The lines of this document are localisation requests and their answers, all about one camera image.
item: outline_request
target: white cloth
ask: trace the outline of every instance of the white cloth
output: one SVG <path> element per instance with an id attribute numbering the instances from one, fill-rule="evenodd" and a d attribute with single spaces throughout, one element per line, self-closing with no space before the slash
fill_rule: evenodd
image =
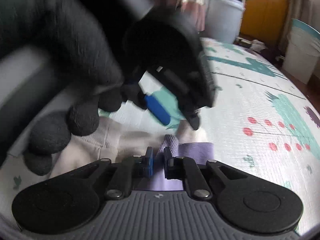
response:
<path id="1" fill-rule="evenodd" d="M 180 120 L 179 127 L 176 132 L 179 143 L 208 142 L 207 133 L 203 128 L 193 130 L 187 120 Z"/>
<path id="2" fill-rule="evenodd" d="M 109 158 L 114 163 L 130 155 L 145 155 L 148 146 L 157 151 L 162 141 L 163 135 L 128 131 L 122 124 L 108 117 L 100 117 L 99 127 L 94 133 L 72 136 L 55 163 L 50 178 L 102 158 Z"/>

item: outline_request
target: foam floor mat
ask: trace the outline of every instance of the foam floor mat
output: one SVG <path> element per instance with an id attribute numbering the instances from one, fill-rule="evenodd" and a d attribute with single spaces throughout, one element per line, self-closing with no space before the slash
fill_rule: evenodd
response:
<path id="1" fill-rule="evenodd" d="M 242 47 L 204 38 L 216 82 L 213 108 L 202 108 L 201 127 L 215 158 L 294 191 L 304 204 L 297 232 L 320 223 L 320 119 L 305 96 L 271 63 Z M 182 114 L 175 97 L 146 73 L 141 85 L 171 115 L 164 127 L 127 103 L 110 115 L 130 129 L 174 133 Z"/>

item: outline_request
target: potted plant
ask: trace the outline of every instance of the potted plant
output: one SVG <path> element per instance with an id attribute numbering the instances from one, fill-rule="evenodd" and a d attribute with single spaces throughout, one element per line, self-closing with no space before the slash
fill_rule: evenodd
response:
<path id="1" fill-rule="evenodd" d="M 241 26 L 244 3 L 242 0 L 205 0 L 204 35 L 224 43 L 233 43 Z"/>

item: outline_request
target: glove finger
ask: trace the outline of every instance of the glove finger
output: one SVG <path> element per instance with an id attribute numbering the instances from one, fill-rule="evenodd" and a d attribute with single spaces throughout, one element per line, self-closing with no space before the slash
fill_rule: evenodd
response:
<path id="1" fill-rule="evenodd" d="M 67 123 L 72 134 L 86 136 L 99 126 L 98 97 L 79 102 L 70 108 Z"/>
<path id="2" fill-rule="evenodd" d="M 62 151 L 70 139 L 66 112 L 53 112 L 42 117 L 32 128 L 29 150 L 37 155 L 54 154 Z"/>
<path id="3" fill-rule="evenodd" d="M 120 88 L 114 88 L 99 95 L 98 106 L 106 112 L 118 111 L 122 104 L 122 95 Z"/>
<path id="4" fill-rule="evenodd" d="M 48 174 L 52 168 L 52 155 L 37 155 L 29 150 L 23 154 L 26 167 L 38 176 Z"/>

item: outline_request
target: blue handle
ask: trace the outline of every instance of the blue handle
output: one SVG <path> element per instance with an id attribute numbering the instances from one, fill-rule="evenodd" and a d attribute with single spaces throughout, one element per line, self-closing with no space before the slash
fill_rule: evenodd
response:
<path id="1" fill-rule="evenodd" d="M 158 100 L 153 96 L 145 95 L 144 97 L 147 108 L 149 111 L 163 124 L 168 125 L 170 123 L 170 115 L 163 108 L 163 106 L 158 102 Z"/>

